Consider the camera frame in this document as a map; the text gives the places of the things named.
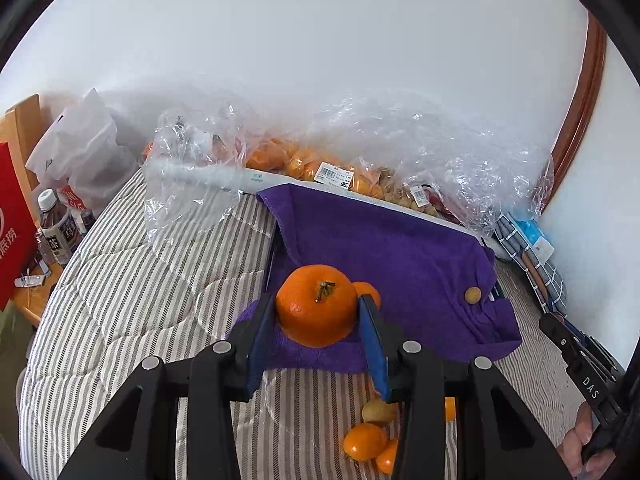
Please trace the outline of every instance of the bottle cap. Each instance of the bottle cap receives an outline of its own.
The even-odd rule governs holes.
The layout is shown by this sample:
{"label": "bottle cap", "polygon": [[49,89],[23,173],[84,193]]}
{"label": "bottle cap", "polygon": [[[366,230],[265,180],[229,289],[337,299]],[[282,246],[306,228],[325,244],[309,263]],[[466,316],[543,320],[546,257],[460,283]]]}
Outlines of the bottle cap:
{"label": "bottle cap", "polygon": [[56,194],[53,193],[52,189],[45,189],[38,196],[38,205],[43,212],[48,211],[55,206],[57,201],[58,199],[56,198]]}

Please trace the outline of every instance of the orange stem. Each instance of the orange stem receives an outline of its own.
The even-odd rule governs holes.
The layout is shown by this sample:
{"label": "orange stem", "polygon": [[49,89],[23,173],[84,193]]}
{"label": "orange stem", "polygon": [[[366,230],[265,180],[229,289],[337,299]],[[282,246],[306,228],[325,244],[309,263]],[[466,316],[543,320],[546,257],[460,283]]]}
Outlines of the orange stem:
{"label": "orange stem", "polygon": [[334,287],[335,283],[320,282],[320,288],[318,289],[318,295],[316,296],[316,303],[319,303],[323,296],[329,296],[334,291]]}

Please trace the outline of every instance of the small yellow fruit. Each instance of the small yellow fruit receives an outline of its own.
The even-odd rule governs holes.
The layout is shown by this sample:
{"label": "small yellow fruit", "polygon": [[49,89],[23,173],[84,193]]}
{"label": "small yellow fruit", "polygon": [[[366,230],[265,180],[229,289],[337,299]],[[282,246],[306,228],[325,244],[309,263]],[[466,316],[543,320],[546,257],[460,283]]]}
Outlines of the small yellow fruit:
{"label": "small yellow fruit", "polygon": [[470,286],[465,292],[465,300],[469,305],[474,305],[482,299],[482,290],[476,286]]}
{"label": "small yellow fruit", "polygon": [[408,207],[409,209],[411,209],[411,204],[412,204],[412,199],[410,199],[407,196],[403,196],[399,201],[398,201],[398,205],[401,205],[402,207]]}
{"label": "small yellow fruit", "polygon": [[382,399],[371,399],[362,407],[362,420],[364,422],[378,422],[388,424],[396,420],[398,406],[387,404]]}

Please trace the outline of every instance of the bed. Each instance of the bed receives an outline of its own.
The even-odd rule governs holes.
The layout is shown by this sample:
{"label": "bed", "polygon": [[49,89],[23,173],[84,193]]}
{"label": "bed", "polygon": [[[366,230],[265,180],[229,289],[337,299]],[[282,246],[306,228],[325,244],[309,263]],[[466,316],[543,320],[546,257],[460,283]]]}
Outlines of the bed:
{"label": "bed", "polygon": [[[139,171],[100,216],[66,268],[36,334],[20,399],[20,456],[35,479],[56,478],[136,365],[195,355],[223,338],[260,295],[275,222],[254,196],[215,228],[147,244]],[[497,363],[553,443],[575,421],[580,395],[559,351],[538,329],[540,310],[520,269],[497,262],[523,344]],[[342,452],[339,439],[372,396],[367,378],[270,370],[247,404],[232,407],[243,479],[384,478]],[[392,436],[396,426],[389,429]],[[455,478],[455,423],[447,478]],[[186,478],[186,403],[178,414],[177,478]]]}

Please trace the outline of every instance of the purple towel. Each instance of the purple towel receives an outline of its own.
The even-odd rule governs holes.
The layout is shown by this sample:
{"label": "purple towel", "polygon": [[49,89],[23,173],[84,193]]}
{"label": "purple towel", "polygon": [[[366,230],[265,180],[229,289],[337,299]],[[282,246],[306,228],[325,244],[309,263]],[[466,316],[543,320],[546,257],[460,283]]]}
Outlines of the purple towel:
{"label": "purple towel", "polygon": [[[326,264],[382,297],[382,317],[439,356],[498,360],[522,342],[509,300],[491,301],[494,254],[470,235],[398,211],[292,184],[258,198],[278,221],[286,250],[276,252],[268,292],[297,267]],[[482,290],[479,304],[464,298]],[[239,317],[253,313],[252,303]],[[366,361],[357,332],[326,348],[306,348],[276,328],[268,368],[360,373]]]}

